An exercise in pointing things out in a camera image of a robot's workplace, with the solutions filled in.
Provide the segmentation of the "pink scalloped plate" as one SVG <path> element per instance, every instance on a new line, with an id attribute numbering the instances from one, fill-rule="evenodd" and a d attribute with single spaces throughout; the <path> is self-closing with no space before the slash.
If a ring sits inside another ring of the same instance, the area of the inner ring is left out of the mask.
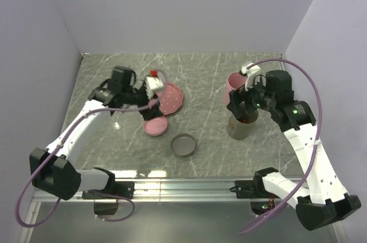
<path id="1" fill-rule="evenodd" d="M 176 113 L 181 108 L 184 100 L 181 89 L 173 83 L 167 83 L 163 97 L 162 94 L 162 92 L 158 93 L 160 111 L 164 116 Z"/>

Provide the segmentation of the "grey round lid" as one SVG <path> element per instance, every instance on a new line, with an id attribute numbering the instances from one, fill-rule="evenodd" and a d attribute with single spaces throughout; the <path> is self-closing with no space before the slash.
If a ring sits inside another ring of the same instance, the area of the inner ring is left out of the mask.
<path id="1" fill-rule="evenodd" d="M 172 152 L 180 157 L 191 156 L 196 146 L 196 140 L 190 134 L 179 134 L 175 136 L 170 143 Z"/>

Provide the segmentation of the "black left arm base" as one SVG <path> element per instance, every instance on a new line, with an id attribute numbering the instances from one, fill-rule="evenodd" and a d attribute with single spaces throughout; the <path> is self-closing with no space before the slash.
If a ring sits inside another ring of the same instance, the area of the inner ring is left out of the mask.
<path id="1" fill-rule="evenodd" d="M 135 182 L 133 181 L 116 181 L 109 190 L 92 190 L 82 193 L 82 199 L 114 199 L 113 196 L 125 197 L 132 199 L 134 195 Z"/>

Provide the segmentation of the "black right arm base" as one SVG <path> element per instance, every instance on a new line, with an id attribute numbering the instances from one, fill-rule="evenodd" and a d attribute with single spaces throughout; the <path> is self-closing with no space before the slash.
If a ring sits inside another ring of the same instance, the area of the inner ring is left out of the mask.
<path id="1" fill-rule="evenodd" d="M 265 199 L 274 197 L 267 192 L 261 182 L 254 180 L 236 180 L 235 185 L 229 191 L 236 194 L 237 199 Z"/>

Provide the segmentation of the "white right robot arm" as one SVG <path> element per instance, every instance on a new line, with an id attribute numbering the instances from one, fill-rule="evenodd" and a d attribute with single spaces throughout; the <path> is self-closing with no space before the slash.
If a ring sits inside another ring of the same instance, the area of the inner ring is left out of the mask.
<path id="1" fill-rule="evenodd" d="M 245 78 L 244 84 L 229 92 L 227 109 L 238 119 L 259 109 L 269 112 L 289 141 L 303 171 L 299 183 L 290 181 L 272 167 L 255 173 L 255 194 L 275 195 L 282 200 L 277 207 L 268 209 L 260 222 L 290 205 L 302 226 L 312 231 L 344 220 L 360 209 L 359 197 L 349 194 L 341 183 L 321 143 L 321 120 L 314 117 L 306 102 L 295 100 L 290 74 L 272 70 L 262 80 L 256 66 L 244 68 L 239 74 Z"/>

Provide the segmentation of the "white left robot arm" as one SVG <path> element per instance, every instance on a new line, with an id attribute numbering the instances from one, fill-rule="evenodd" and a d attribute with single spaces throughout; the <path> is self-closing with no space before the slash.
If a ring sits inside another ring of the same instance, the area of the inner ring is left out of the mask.
<path id="1" fill-rule="evenodd" d="M 167 76 L 153 69 L 136 88 L 136 73 L 116 66 L 110 78 L 89 94 L 83 108 L 65 131 L 45 149 L 34 149 L 29 157 L 30 184 L 60 199 L 69 200 L 79 191 L 96 191 L 102 198 L 116 192 L 115 174 L 103 168 L 77 170 L 75 163 L 99 125 L 114 112 L 138 111 L 144 120 L 162 116 L 159 100 Z"/>

